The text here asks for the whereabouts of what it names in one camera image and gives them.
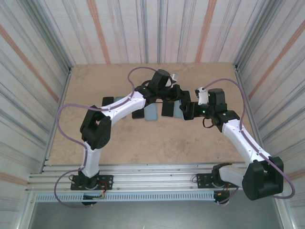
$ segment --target wooden tabletop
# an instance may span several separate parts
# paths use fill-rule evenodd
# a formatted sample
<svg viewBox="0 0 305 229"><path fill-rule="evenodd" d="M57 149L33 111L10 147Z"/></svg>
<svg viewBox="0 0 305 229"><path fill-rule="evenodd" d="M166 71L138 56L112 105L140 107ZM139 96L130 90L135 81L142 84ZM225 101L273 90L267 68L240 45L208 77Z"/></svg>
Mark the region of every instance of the wooden tabletop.
<svg viewBox="0 0 305 229"><path fill-rule="evenodd" d="M86 106L102 105L106 96L126 96L131 92L128 72L138 66L149 66L179 74L178 84L189 90L192 101L198 101L194 90L220 78L236 80L231 63L166 63L166 64L91 64L73 68L64 104ZM132 73L134 84L151 79L153 72L146 69ZM229 110L240 116L242 98L237 87L230 82L220 82L210 88L222 88ZM111 130L111 139L104 147L101 164L153 164L153 163L220 163L241 162L230 140L216 127L205 129L202 118L184 121L161 116L162 104L157 104L158 120L133 120L131 114L118 121ZM68 107L61 114L64 132L81 141L80 126L85 109ZM244 125L251 133L248 117ZM81 164L82 146L65 139L57 130L49 157L51 165Z"/></svg>

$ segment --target purple cable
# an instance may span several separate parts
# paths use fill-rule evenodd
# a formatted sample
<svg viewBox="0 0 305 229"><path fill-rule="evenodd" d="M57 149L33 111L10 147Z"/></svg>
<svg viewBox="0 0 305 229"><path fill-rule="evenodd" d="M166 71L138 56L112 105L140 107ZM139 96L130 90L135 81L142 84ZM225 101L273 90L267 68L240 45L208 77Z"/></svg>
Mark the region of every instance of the purple cable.
<svg viewBox="0 0 305 229"><path fill-rule="evenodd" d="M153 70L153 71L156 72L155 69L150 68L150 67L137 67L137 68L132 69L132 70L128 73L128 76L127 76L127 80L128 80L128 81L130 82L130 84L132 85L132 93L131 93L131 95L130 95L130 98L131 98L131 97L133 96L133 94L134 94L134 84L133 84L133 82L132 82L131 79L130 79L130 75L131 75L132 72L134 72L135 70L138 70L138 69L150 69L150 70ZM118 107L120 107L120 106L126 104L126 103L130 100L130 98L126 99L126 100L123 101L121 104L118 104L118 105L116 105L116 106L110 107L110 110L115 109L115 108L118 108ZM58 198L58 196L57 196L57 194L56 194L56 188L57 188L57 185L58 185L60 179L62 179L65 175L67 175L67 174L69 174L69 173L82 171L82 170L85 168L85 166L86 166L87 158L88 158L88 148L87 148L87 146L86 146L84 143L82 143L82 142L80 142L80 141L77 141L77 140L75 140L74 138L71 138L71 137L69 137L68 135L66 135L66 134L63 132L63 130L61 129L61 126L60 126L60 124L59 124L59 119L60 119L60 116L61 116L61 111L62 111L64 108L68 107L68 106L74 106L74 107L84 108L84 109L92 110L92 111L108 111L109 109L108 109L108 108L92 108L92 107L83 106L83 105L79 105L79 104L66 104L66 105L62 106L62 107L58 110L57 115L56 115L56 124L57 124L57 128L58 128L59 132L60 132L65 138L67 138L67 139L69 139L70 141L73 141L73 142L75 142L75 143L77 143L77 144L79 144L79 145L81 145L81 146L83 146L83 147L85 148L85 159L84 159L84 163L83 163L83 167L82 167L82 168L70 170L70 171L68 171L68 172L66 172L66 173L64 173L64 174L62 174L62 175L58 178L58 180L56 181L55 186L54 186L54 196L55 196L55 198L57 199L58 202L60 202L62 205L66 206L66 207L69 207L69 208L88 208L88 207L90 207L90 205L87 205L87 206L76 206L76 205L68 205L68 204L65 204L65 203L63 203L63 202Z"/></svg>
<svg viewBox="0 0 305 229"><path fill-rule="evenodd" d="M242 95L242 99L243 99L243 104L244 104L244 108L243 108L243 114L242 114L242 117L240 118L240 123L239 123L239 129L240 129L240 132L241 134L244 136L245 140L253 147L253 149L259 154L259 156L261 156L266 162L268 162L277 172L279 172L284 178L285 180L289 183L290 187L291 187L291 194L289 196L285 196L285 197L281 197L281 196L273 196L274 198L277 198L277 199L289 199L289 198L292 198L294 195L295 195L295 186L293 185L292 181L289 179L289 177L282 171L280 170L279 167L277 167L272 161L270 161L265 155L263 155L262 153L259 152L259 150L255 147L255 145L250 141L250 139L247 137L247 135L243 132L243 121L244 121L244 115L245 115L245 112L246 112L246 107L245 107L245 101L246 101L246 97L245 97L245 94L243 92L243 90L241 89L241 87L239 86L239 84L237 82L235 82L234 80L231 80L231 79L227 79L227 78L223 78L223 79L218 79L218 80L215 80L211 83L209 83L208 85L206 85L204 87L204 89L208 88L209 86L211 86L212 84L214 83L217 83L219 81L230 81L232 83L234 83L241 95ZM219 204L222 204L222 203L225 203L227 202L231 197L233 197L233 195L235 195L235 193L237 192L239 187L237 187L237 189L232 193L232 195L230 195L227 199L223 200L223 201L220 201Z"/></svg>

